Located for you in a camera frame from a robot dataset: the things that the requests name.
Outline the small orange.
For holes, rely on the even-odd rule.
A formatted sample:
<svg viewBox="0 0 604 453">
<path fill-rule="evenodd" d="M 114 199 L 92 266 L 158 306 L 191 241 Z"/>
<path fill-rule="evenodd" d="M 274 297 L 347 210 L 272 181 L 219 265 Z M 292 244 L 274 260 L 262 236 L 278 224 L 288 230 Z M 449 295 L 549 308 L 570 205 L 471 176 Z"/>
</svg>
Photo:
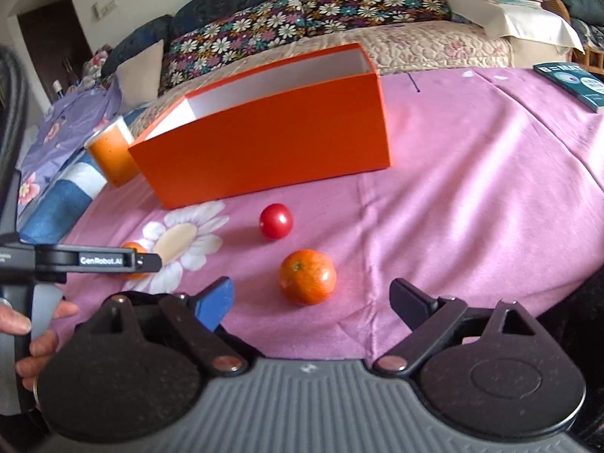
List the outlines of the small orange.
<svg viewBox="0 0 604 453">
<path fill-rule="evenodd" d="M 147 254 L 148 250 L 144 246 L 136 241 L 126 241 L 121 245 L 121 248 L 131 248 L 131 250 L 137 251 L 138 254 Z M 144 277 L 144 273 L 133 273 L 133 274 L 122 274 L 123 279 L 141 279 Z"/>
</svg>

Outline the large orange mandarin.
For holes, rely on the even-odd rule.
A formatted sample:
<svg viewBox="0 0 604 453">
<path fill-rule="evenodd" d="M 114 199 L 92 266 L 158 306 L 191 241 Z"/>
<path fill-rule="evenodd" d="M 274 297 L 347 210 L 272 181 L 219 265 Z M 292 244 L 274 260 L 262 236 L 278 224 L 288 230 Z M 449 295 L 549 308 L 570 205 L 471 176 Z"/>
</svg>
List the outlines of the large orange mandarin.
<svg viewBox="0 0 604 453">
<path fill-rule="evenodd" d="M 280 264 L 280 291 L 294 305 L 314 306 L 323 303 L 334 293 L 336 285 L 335 265 L 330 257 L 320 251 L 294 251 Z"/>
</svg>

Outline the red cherry tomato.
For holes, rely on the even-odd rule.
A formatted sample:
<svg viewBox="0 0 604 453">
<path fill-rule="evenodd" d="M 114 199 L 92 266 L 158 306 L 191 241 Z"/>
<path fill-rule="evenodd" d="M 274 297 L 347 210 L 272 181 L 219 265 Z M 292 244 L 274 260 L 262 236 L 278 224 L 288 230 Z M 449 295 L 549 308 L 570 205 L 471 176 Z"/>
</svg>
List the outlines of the red cherry tomato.
<svg viewBox="0 0 604 453">
<path fill-rule="evenodd" d="M 260 232 L 269 240 L 278 240 L 288 236 L 293 226 L 293 214 L 282 203 L 272 203 L 267 206 L 259 217 Z"/>
</svg>

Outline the blue white striped blanket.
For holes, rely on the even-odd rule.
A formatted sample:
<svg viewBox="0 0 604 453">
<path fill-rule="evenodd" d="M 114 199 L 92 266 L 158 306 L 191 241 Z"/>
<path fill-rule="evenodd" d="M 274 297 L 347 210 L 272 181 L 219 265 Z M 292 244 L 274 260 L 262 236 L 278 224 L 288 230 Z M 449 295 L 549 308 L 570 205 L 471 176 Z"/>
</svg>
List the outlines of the blue white striped blanket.
<svg viewBox="0 0 604 453">
<path fill-rule="evenodd" d="M 83 146 L 60 168 L 44 192 L 17 215 L 20 238 L 31 243 L 62 241 L 105 184 L 105 176 Z"/>
</svg>

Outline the pink floral bedsheet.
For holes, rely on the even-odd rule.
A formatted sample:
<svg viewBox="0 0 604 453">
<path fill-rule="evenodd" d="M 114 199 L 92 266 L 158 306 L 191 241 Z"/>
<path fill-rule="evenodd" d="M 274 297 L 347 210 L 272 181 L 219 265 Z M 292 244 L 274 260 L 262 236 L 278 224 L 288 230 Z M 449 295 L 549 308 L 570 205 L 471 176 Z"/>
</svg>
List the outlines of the pink floral bedsheet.
<svg viewBox="0 0 604 453">
<path fill-rule="evenodd" d="M 143 179 L 105 189 L 71 244 L 152 248 L 184 227 L 181 250 L 138 280 L 73 275 L 63 291 L 88 319 L 120 290 L 196 293 L 227 276 L 224 327 L 270 357 L 374 360 L 407 335 L 389 305 L 404 278 L 474 307 L 516 300 L 539 314 L 603 263 L 603 119 L 529 69 L 442 69 L 383 80 L 390 169 L 164 210 Z M 259 229 L 282 203 L 294 226 Z M 320 251 L 337 272 L 323 303 L 279 288 L 294 251 Z"/>
</svg>

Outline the orange cup white rim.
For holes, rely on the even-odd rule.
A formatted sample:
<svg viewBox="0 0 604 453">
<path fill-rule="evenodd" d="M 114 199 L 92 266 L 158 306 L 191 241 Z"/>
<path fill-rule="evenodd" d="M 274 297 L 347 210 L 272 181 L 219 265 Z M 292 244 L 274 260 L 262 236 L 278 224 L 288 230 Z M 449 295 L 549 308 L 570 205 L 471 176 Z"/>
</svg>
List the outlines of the orange cup white rim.
<svg viewBox="0 0 604 453">
<path fill-rule="evenodd" d="M 133 141 L 124 118 L 119 116 L 94 133 L 84 145 L 112 187 L 125 185 L 139 173 L 137 164 L 129 153 Z"/>
</svg>

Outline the purple floral cloth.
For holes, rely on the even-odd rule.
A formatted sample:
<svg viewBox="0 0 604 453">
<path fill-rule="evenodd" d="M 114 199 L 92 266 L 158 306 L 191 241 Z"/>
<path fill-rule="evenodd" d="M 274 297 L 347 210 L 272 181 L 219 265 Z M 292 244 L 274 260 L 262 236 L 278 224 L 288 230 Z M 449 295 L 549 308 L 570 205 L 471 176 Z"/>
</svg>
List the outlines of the purple floral cloth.
<svg viewBox="0 0 604 453">
<path fill-rule="evenodd" d="M 76 90 L 52 104 L 38 124 L 38 134 L 17 164 L 22 173 L 17 215 L 39 197 L 60 168 L 117 114 L 122 94 L 116 79 Z"/>
</svg>

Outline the cream cushion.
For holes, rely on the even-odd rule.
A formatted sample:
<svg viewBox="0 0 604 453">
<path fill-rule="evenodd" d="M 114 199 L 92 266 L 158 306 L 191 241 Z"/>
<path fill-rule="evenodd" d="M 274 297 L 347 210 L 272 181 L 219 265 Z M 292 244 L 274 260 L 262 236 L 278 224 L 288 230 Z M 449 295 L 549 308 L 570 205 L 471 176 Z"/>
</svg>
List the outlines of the cream cushion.
<svg viewBox="0 0 604 453">
<path fill-rule="evenodd" d="M 122 95 L 121 114 L 158 98 L 163 54 L 164 41 L 160 40 L 118 66 L 116 77 Z"/>
</svg>

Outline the orange cardboard box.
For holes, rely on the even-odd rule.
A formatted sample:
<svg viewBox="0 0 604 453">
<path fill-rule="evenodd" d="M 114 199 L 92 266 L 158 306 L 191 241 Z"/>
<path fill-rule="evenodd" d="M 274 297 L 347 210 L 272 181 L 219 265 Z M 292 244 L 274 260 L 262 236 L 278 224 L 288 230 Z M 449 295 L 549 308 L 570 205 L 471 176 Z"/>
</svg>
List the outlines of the orange cardboard box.
<svg viewBox="0 0 604 453">
<path fill-rule="evenodd" d="M 168 209 L 392 165 L 380 76 L 358 43 L 187 93 L 129 153 Z"/>
</svg>

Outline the beige quilted bedspread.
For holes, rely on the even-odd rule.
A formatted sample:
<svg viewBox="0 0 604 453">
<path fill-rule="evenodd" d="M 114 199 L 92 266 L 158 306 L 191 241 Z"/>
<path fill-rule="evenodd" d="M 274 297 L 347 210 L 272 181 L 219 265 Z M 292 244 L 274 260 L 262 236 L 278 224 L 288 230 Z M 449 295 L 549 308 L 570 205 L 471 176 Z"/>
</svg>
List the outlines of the beige quilted bedspread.
<svg viewBox="0 0 604 453">
<path fill-rule="evenodd" d="M 228 49 L 226 41 L 182 39 L 171 46 L 162 63 L 159 97 L 126 115 L 126 124 L 137 137 L 182 95 L 239 72 L 280 59 L 358 43 L 368 53 L 380 75 L 426 69 L 510 68 L 512 45 L 505 38 L 489 38 L 476 25 L 433 20 L 421 23 L 357 28 L 303 37 L 252 55 Z"/>
</svg>

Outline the teal book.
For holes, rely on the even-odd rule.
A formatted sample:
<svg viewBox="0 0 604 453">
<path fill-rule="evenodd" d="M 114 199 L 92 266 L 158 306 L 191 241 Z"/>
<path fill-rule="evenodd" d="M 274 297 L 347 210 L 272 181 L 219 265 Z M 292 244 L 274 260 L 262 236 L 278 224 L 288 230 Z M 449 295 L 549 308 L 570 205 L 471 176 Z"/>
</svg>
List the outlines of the teal book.
<svg viewBox="0 0 604 453">
<path fill-rule="evenodd" d="M 602 114 L 604 84 L 581 66 L 572 62 L 545 62 L 532 69 L 585 104 L 590 111 Z"/>
</svg>

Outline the left floral pillow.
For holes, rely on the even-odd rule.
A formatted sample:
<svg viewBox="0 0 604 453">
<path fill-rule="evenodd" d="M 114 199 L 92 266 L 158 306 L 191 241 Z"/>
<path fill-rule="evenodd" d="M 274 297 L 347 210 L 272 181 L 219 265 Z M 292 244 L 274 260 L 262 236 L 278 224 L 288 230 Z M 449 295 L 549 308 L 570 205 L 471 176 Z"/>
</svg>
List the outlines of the left floral pillow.
<svg viewBox="0 0 604 453">
<path fill-rule="evenodd" d="M 300 0 L 269 0 L 207 23 L 170 43 L 159 92 L 305 35 Z"/>
</svg>

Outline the floral pillow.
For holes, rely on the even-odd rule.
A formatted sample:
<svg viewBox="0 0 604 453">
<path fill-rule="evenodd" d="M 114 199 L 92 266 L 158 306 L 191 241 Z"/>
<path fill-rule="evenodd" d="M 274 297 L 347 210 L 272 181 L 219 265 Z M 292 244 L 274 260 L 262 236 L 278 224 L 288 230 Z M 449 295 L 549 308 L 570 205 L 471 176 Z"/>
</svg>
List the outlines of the floral pillow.
<svg viewBox="0 0 604 453">
<path fill-rule="evenodd" d="M 207 23 L 170 43 L 159 92 L 305 35 L 300 0 L 269 0 Z"/>
<path fill-rule="evenodd" d="M 445 0 L 301 0 L 309 36 L 397 23 L 450 20 Z"/>
</svg>

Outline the white cloth covered side table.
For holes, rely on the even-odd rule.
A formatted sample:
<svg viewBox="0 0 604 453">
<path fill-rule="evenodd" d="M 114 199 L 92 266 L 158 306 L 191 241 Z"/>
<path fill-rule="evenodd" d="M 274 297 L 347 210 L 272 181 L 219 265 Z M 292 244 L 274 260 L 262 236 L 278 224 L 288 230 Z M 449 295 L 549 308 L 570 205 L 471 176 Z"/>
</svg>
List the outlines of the white cloth covered side table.
<svg viewBox="0 0 604 453">
<path fill-rule="evenodd" d="M 446 2 L 453 14 L 482 27 L 490 39 L 507 39 L 512 46 L 514 68 L 569 62 L 574 50 L 584 50 L 574 28 L 552 11 L 488 0 Z"/>
</svg>

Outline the right floral pillow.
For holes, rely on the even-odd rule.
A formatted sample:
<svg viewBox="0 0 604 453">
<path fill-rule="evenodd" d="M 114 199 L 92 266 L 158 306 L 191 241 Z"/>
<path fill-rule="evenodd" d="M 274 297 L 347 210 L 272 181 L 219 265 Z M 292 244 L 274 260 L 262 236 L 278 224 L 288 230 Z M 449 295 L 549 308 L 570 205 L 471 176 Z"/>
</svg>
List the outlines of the right floral pillow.
<svg viewBox="0 0 604 453">
<path fill-rule="evenodd" d="M 445 0 L 301 0 L 309 36 L 397 23 L 450 20 Z"/>
</svg>

